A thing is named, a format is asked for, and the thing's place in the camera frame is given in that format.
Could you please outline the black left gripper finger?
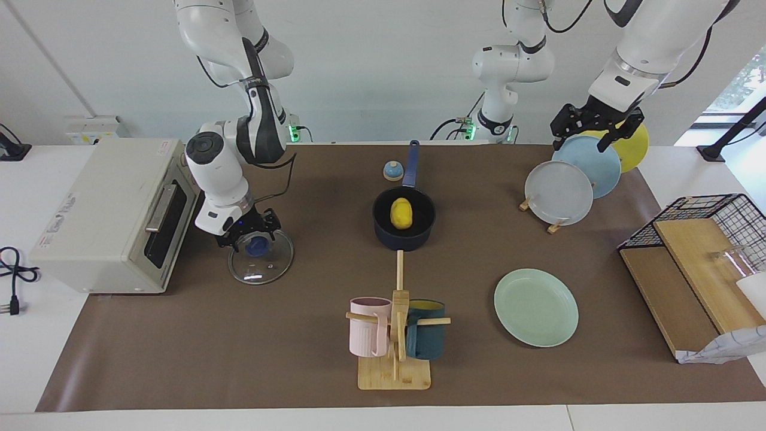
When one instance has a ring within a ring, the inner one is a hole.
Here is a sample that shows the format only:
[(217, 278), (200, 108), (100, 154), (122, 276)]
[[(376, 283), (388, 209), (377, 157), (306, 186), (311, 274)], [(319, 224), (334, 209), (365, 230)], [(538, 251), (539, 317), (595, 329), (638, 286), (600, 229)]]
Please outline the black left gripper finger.
[(564, 105), (551, 121), (553, 136), (553, 148), (558, 151), (570, 136), (574, 136), (585, 130), (585, 126), (591, 121), (591, 113), (574, 105)]
[(632, 137), (635, 134), (635, 131), (637, 131), (643, 124), (643, 121), (643, 110), (632, 110), (620, 125), (613, 125), (610, 123), (606, 133), (599, 140), (597, 149), (599, 152), (604, 152), (616, 140)]

